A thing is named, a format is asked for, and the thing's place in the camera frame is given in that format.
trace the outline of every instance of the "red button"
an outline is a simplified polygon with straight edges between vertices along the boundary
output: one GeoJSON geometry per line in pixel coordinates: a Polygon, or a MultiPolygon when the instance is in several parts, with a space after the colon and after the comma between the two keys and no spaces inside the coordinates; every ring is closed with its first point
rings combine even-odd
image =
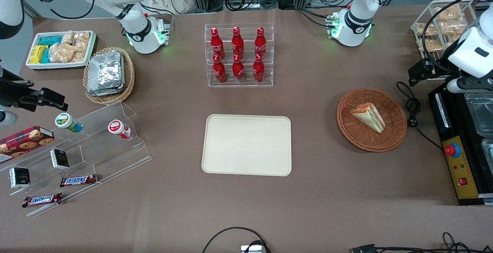
{"type": "Polygon", "coordinates": [[[447,145],[447,146],[445,146],[445,154],[447,156],[453,156],[456,153],[457,153],[457,149],[456,149],[455,146],[453,146],[453,145],[447,145]]]}

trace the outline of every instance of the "emergency stop button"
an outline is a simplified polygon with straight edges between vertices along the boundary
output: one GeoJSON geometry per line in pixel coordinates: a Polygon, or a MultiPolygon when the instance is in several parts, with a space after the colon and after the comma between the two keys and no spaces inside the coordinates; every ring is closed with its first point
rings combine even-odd
{"type": "Polygon", "coordinates": [[[456,143],[451,143],[445,146],[445,154],[453,158],[457,158],[461,155],[461,147],[456,143]]]}

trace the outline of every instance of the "red label bottle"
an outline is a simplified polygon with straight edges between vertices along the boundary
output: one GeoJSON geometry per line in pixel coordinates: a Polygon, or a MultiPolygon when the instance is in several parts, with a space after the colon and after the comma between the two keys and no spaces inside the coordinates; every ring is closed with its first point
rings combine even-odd
{"type": "Polygon", "coordinates": [[[243,83],[245,81],[245,72],[243,64],[241,63],[240,56],[233,56],[233,75],[235,76],[236,83],[243,83]]]}
{"type": "Polygon", "coordinates": [[[213,48],[213,52],[215,55],[218,55],[221,60],[224,60],[226,54],[224,53],[224,46],[222,45],[222,40],[219,34],[217,33],[216,28],[211,28],[211,47],[213,48]]]}
{"type": "Polygon", "coordinates": [[[265,56],[265,46],[267,41],[264,37],[264,28],[257,29],[257,38],[255,39],[255,55],[265,56]]]}
{"type": "Polygon", "coordinates": [[[233,28],[233,38],[231,39],[231,44],[233,45],[233,55],[238,55],[240,60],[243,59],[243,50],[245,46],[243,45],[243,37],[240,35],[240,28],[233,28]]]}
{"type": "Polygon", "coordinates": [[[214,60],[213,69],[214,69],[214,75],[216,76],[216,79],[220,83],[226,82],[228,80],[228,77],[226,76],[224,64],[222,64],[220,57],[218,55],[214,55],[213,60],[214,60]]]}
{"type": "Polygon", "coordinates": [[[253,63],[253,78],[255,83],[261,83],[264,81],[264,62],[262,62],[262,56],[260,54],[255,55],[255,62],[253,63]]]}

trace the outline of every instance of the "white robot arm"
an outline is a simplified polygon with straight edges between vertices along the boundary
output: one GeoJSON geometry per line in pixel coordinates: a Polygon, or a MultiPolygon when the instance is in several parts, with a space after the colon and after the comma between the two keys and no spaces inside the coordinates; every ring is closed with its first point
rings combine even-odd
{"type": "Polygon", "coordinates": [[[111,13],[127,32],[130,44],[139,53],[149,54],[166,42],[161,19],[147,17],[139,3],[143,0],[94,0],[94,4],[111,13]]]}
{"type": "Polygon", "coordinates": [[[476,78],[488,75],[493,66],[493,0],[490,7],[463,33],[448,60],[476,78]]]}
{"type": "Polygon", "coordinates": [[[0,0],[0,39],[10,39],[24,22],[23,0],[0,0]]]}
{"type": "Polygon", "coordinates": [[[336,28],[332,31],[332,38],[349,47],[362,44],[379,6],[378,0],[353,0],[350,8],[333,14],[339,22],[334,25],[336,28]]]}

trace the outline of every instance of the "small black box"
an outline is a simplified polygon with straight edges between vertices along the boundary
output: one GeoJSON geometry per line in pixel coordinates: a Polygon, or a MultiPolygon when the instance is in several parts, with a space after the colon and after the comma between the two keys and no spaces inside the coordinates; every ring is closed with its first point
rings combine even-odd
{"type": "Polygon", "coordinates": [[[26,188],[30,185],[29,169],[14,167],[9,171],[11,188],[26,188]]]}
{"type": "Polygon", "coordinates": [[[68,169],[69,168],[69,160],[67,160],[67,154],[65,151],[53,149],[50,151],[51,154],[51,162],[54,168],[58,169],[68,169]]]}

